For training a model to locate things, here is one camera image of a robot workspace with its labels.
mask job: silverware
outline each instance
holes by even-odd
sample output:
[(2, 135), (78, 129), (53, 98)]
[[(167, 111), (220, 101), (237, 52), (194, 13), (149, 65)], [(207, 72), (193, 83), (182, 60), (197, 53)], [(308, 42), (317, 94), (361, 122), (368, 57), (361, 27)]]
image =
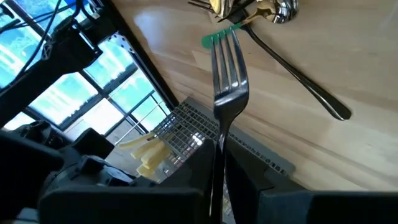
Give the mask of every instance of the silverware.
[(299, 11), (299, 0), (257, 0), (260, 3), (267, 3), (267, 7), (275, 11), (275, 14), (267, 16), (266, 19), (282, 24), (291, 21)]
[[(244, 9), (233, 14), (228, 20), (236, 24), (249, 16), (248, 12)], [(276, 52), (274, 52), (266, 43), (264, 43), (254, 31), (251, 29), (250, 24), (241, 27), (245, 30), (250, 37), (276, 61), (278, 61), (286, 70), (288, 70), (321, 104), (322, 106), (336, 119), (344, 121), (350, 119), (351, 111), (341, 102), (339, 102), (333, 95), (329, 94), (326, 90), (312, 81), (309, 77), (304, 75), (300, 70), (296, 69), (293, 65), (284, 60)]]
[(209, 11), (211, 13), (215, 13), (214, 10), (211, 8), (210, 3), (201, 1), (201, 0), (189, 0), (188, 4), (191, 4), (192, 6), (199, 7), (201, 9), (204, 9), (206, 11)]
[[(212, 39), (211, 48), (211, 64), (213, 70), (213, 85), (214, 85), (214, 117), (220, 123), (220, 130), (215, 152), (215, 162), (213, 171), (213, 196), (211, 198), (211, 221), (212, 223), (222, 223), (222, 201), (223, 201), (223, 186), (224, 186), (224, 165), (225, 165), (225, 145), (228, 136), (229, 127), (232, 121), (240, 114), (246, 107), (249, 101), (249, 82), (244, 64), (243, 55), (239, 46), (238, 38), (235, 31), (232, 30), (232, 40), (236, 54), (236, 61), (239, 67), (239, 76), (236, 71), (234, 59), (229, 46), (228, 36), (224, 32), (222, 37), (219, 34), (217, 43)], [(224, 46), (228, 58), (229, 76), (226, 68), (224, 57), (224, 50), (222, 40), (224, 39)], [(218, 46), (218, 55), (216, 55), (216, 45)], [(221, 80), (218, 72), (218, 62), (220, 61)]]

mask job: fork handle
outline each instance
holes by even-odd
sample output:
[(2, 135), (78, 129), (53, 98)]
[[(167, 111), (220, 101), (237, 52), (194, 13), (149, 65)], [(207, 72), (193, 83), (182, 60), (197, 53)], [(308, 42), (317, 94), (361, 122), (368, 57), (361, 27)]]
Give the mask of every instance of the fork handle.
[(213, 164), (213, 195), (211, 198), (211, 224), (223, 222), (223, 195), (224, 195), (224, 168), (226, 139), (232, 122), (220, 123), (220, 131), (216, 144), (216, 152)]
[(265, 44), (249, 26), (243, 26), (251, 38), (269, 53), (275, 60), (277, 60), (286, 70), (288, 70), (318, 101), (322, 106), (336, 119), (344, 121), (351, 117), (351, 111), (334, 96), (329, 94), (326, 90), (309, 79), (302, 72), (293, 67), (290, 63), (284, 60), (276, 52), (274, 52), (267, 44)]

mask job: utensil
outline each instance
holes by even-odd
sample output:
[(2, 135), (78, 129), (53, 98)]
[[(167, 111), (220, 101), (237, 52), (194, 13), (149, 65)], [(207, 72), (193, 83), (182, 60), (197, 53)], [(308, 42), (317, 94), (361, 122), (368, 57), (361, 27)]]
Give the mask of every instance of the utensil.
[[(232, 23), (238, 23), (242, 21), (243, 18), (247, 18), (248, 13), (246, 10), (242, 9), (235, 13), (228, 20)], [(246, 26), (241, 26), (242, 30), (245, 30), (250, 37), (269, 55), (271, 55), (276, 61), (278, 61), (286, 70), (290, 72), (320, 103), (321, 105), (332, 115), (332, 117), (344, 121), (350, 119), (351, 111), (337, 100), (333, 95), (329, 94), (325, 89), (316, 84), (313, 80), (307, 77), (300, 70), (296, 69), (293, 65), (284, 60), (280, 55), (274, 52), (266, 43), (264, 43), (250, 28), (249, 24)], [(204, 48), (211, 48), (211, 41), (208, 37), (202, 38), (202, 46)]]
[[(224, 186), (224, 165), (226, 138), (228, 136), (231, 123), (245, 109), (249, 101), (249, 82), (244, 64), (243, 55), (239, 46), (235, 31), (231, 30), (232, 40), (235, 49), (236, 61), (239, 67), (239, 76), (235, 68), (234, 58), (228, 37), (219, 37), (217, 41), (213, 39), (211, 48), (211, 63), (213, 70), (214, 85), (214, 117), (220, 123), (218, 141), (215, 152), (215, 162), (213, 171), (213, 196), (211, 198), (211, 221), (212, 223), (221, 223), (222, 221), (222, 201)], [(227, 74), (226, 62), (222, 39), (225, 40), (226, 54), (228, 58), (229, 75)], [(218, 60), (220, 61), (221, 79), (218, 72)]]
[(232, 10), (234, 0), (210, 0), (210, 5), (219, 17), (226, 17)]
[(211, 7), (210, 3), (208, 3), (208, 2), (201, 1), (201, 0), (190, 0), (190, 1), (188, 1), (188, 4), (191, 4), (192, 6), (199, 7), (201, 9), (204, 9), (211, 13), (215, 13), (213, 8)]
[(235, 4), (234, 7), (232, 8), (231, 12), (229, 12), (229, 14), (228, 14), (226, 17), (220, 19), (218, 22), (222, 22), (222, 21), (224, 21), (225, 19), (230, 18), (230, 17), (233, 16), (235, 13), (237, 13), (237, 12), (239, 12), (240, 10), (244, 9), (246, 6), (250, 5), (250, 4), (253, 3), (254, 1), (255, 1), (255, 0), (246, 0), (246, 1), (244, 1), (243, 3)]
[(275, 14), (266, 19), (273, 23), (282, 24), (294, 19), (299, 11), (299, 0), (260, 0), (259, 2), (271, 3)]
[(251, 14), (250, 16), (248, 16), (245, 20), (238, 22), (236, 24), (233, 24), (231, 27), (227, 28), (227, 29), (223, 29), (215, 34), (210, 34), (210, 35), (206, 35), (204, 37), (202, 37), (201, 40), (201, 44), (204, 48), (206, 49), (210, 49), (211, 48), (211, 40), (214, 39), (215, 41), (218, 38), (218, 34), (222, 34), (222, 33), (227, 33), (230, 34), (232, 30), (236, 30), (238, 28), (240, 28), (243, 25), (246, 25), (250, 22), (252, 22), (253, 20), (257, 19), (258, 17), (264, 17), (264, 18), (268, 18), (269, 16), (274, 16), (275, 15), (275, 8), (273, 8), (273, 4), (267, 1), (261, 1), (258, 3), (257, 5), (257, 9), (256, 11)]

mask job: window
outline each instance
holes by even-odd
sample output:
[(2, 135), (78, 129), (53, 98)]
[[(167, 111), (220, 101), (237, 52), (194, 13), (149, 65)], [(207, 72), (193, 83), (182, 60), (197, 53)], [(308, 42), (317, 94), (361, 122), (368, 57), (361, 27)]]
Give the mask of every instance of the window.
[[(11, 22), (9, 16), (0, 17), (0, 27)], [(0, 87), (8, 85), (33, 54), (40, 36), (30, 27), (7, 30), (0, 35)], [(31, 65), (37, 62), (37, 54)]]
[(120, 105), (125, 112), (128, 112), (153, 89), (154, 87), (150, 84), (150, 81), (144, 73), (141, 70), (137, 70), (111, 93), (111, 98)]
[[(58, 2), (58, 0), (13, 1), (23, 9), (23, 11), (18, 10), (23, 18), (34, 18), (52, 12)], [(75, 0), (62, 0), (60, 7), (74, 2)], [(87, 4), (88, 0), (84, 0), (84, 2), (86, 10), (91, 13)], [(56, 25), (72, 15), (74, 11), (75, 6), (58, 12), (49, 34), (52, 33)], [(85, 16), (80, 12), (76, 19), (82, 21)], [(0, 26), (11, 20), (8, 16), (1, 16)], [(41, 38), (39, 34), (43, 33), (48, 22), (49, 19), (38, 22), (39, 27), (34, 27), (34, 29), (23, 27), (7, 30), (0, 35), (0, 88), (7, 86), (15, 79), (37, 47)], [(158, 102), (162, 101), (144, 72), (137, 68), (131, 53), (118, 44), (107, 41), (101, 43), (99, 48), (103, 54), (93, 64), (85, 68), (88, 75), (82, 76), (79, 73), (63, 75), (29, 105), (30, 110), (40, 113), (59, 128), (66, 129), (65, 133), (72, 139), (77, 138), (90, 127), (100, 134), (110, 132), (110, 129), (114, 130), (114, 125), (121, 119), (125, 119), (124, 123), (132, 125), (135, 123), (134, 118), (142, 120)], [(41, 51), (35, 56), (31, 65), (36, 63), (40, 56)], [(152, 130), (169, 113), (169, 109), (162, 102), (142, 121), (142, 125), (147, 130)], [(7, 123), (5, 128), (15, 129), (33, 121), (26, 114), (20, 113)]]
[(65, 131), (65, 134), (73, 140), (88, 128), (93, 128), (98, 133), (105, 134), (122, 118), (123, 115), (108, 100), (103, 99), (74, 122)]
[(55, 124), (71, 116), (97, 91), (79, 73), (63, 75), (30, 106)]
[[(18, 5), (20, 5), (20, 7), (23, 8), (26, 11), (26, 13), (28, 13), (33, 18), (33, 17), (39, 16), (39, 15), (42, 15), (44, 13), (54, 11), (58, 0), (35, 0), (34, 2), (32, 0), (15, 0), (15, 2), (18, 3)], [(67, 6), (74, 2), (75, 1), (71, 1), (71, 0), (62, 0), (59, 8)], [(88, 1), (84, 1), (84, 2), (85, 2), (85, 9), (87, 10), (87, 12), (91, 13), (91, 9), (90, 9), (89, 5), (87, 4)], [(65, 11), (58, 12), (54, 18), (54, 21), (53, 21), (51, 27), (50, 27), (49, 34), (51, 34), (52, 31), (54, 30), (54, 28), (60, 22), (62, 22), (66, 17), (72, 15), (74, 11), (75, 11), (75, 6), (69, 8)], [(79, 15), (76, 16), (76, 20), (78, 22), (83, 21), (85, 18), (86, 17), (84, 16), (84, 14), (82, 12), (80, 12)], [(47, 27), (49, 21), (50, 21), (50, 19), (39, 22), (39, 25), (43, 28), (43, 30)]]
[[(154, 93), (153, 97), (155, 98), (156, 103), (163, 101), (158, 93)], [(170, 114), (170, 110), (167, 108), (164, 102), (161, 102), (160, 107), (163, 109), (164, 113), (166, 113), (167, 115)]]
[[(138, 121), (140, 121), (147, 116), (152, 109), (154, 109), (156, 104), (157, 103), (155, 103), (152, 98), (148, 98), (132, 112), (132, 115), (135, 116)], [(156, 109), (152, 111), (143, 121), (141, 121), (141, 123), (148, 131), (152, 131), (165, 118), (166, 115), (163, 113), (163, 111), (159, 107), (156, 107)]]
[(35, 120), (24, 113), (19, 113), (15, 118), (10, 120), (4, 127), (10, 131), (17, 129), (19, 126), (24, 124), (30, 124)]
[(127, 50), (114, 43), (103, 42), (99, 47), (103, 54), (85, 71), (103, 88), (125, 72), (128, 66), (133, 64), (133, 60)]

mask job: window pane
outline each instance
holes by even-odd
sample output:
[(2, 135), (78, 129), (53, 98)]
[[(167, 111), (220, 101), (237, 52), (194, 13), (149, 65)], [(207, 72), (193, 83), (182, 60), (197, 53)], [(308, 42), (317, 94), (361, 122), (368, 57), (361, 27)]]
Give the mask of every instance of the window pane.
[(130, 78), (111, 93), (111, 98), (128, 112), (138, 104), (154, 87), (141, 70), (137, 70)]
[[(155, 103), (152, 98), (148, 98), (132, 112), (132, 115), (136, 117), (138, 121), (140, 121), (156, 106), (156, 104), (157, 103)], [(152, 111), (143, 121), (141, 121), (141, 124), (144, 125), (148, 131), (152, 131), (165, 118), (166, 115), (163, 113), (163, 111), (159, 107), (156, 107), (154, 111)]]
[[(0, 27), (11, 22), (9, 16), (0, 17)], [(30, 27), (7, 30), (0, 35), (0, 87), (8, 85), (32, 55), (40, 41)], [(41, 57), (37, 54), (31, 65)]]
[[(18, 3), (18, 5), (20, 5), (20, 7), (23, 8), (25, 10), (25, 12), (28, 13), (33, 18), (33, 17), (39, 16), (39, 15), (42, 15), (42, 14), (45, 14), (48, 12), (52, 12), (55, 9), (55, 6), (57, 5), (58, 0), (35, 0), (34, 3), (32, 2), (32, 0), (15, 0), (15, 2)], [(62, 0), (59, 8), (67, 6), (73, 2), (75, 2), (75, 1)], [(88, 4), (85, 4), (85, 9), (87, 10), (88, 13), (91, 14), (91, 9)], [(52, 33), (55, 26), (57, 26), (66, 17), (72, 15), (74, 11), (75, 11), (75, 6), (69, 8), (65, 11), (58, 12), (54, 18), (52, 25), (51, 25), (49, 34)], [(85, 18), (86, 17), (84, 16), (84, 14), (82, 12), (80, 12), (79, 15), (76, 16), (76, 20), (79, 22), (84, 20)], [(39, 22), (39, 24), (43, 28), (43, 30), (47, 27), (47, 24), (49, 23), (49, 21), (50, 21), (50, 18), (48, 18), (45, 21)]]
[(85, 71), (100, 87), (104, 87), (125, 72), (127, 67), (133, 64), (133, 60), (127, 50), (114, 43), (103, 42), (99, 47), (103, 54)]
[[(155, 100), (156, 100), (157, 102), (163, 101), (162, 97), (160, 97), (160, 95), (159, 95), (158, 93), (154, 93), (153, 96), (154, 96), (154, 98), (155, 98)], [(160, 107), (164, 110), (164, 112), (165, 112), (167, 115), (170, 114), (170, 110), (167, 108), (167, 106), (166, 106), (166, 104), (165, 104), (164, 102), (160, 104)]]
[(30, 106), (55, 124), (75, 113), (97, 91), (79, 73), (63, 75)]
[(76, 139), (88, 128), (93, 128), (98, 133), (105, 134), (122, 118), (123, 114), (121, 114), (108, 100), (103, 99), (75, 121), (65, 131), (65, 134), (72, 140)]
[(17, 129), (19, 126), (24, 124), (30, 124), (35, 120), (24, 113), (19, 113), (15, 118), (10, 120), (4, 127), (10, 131)]

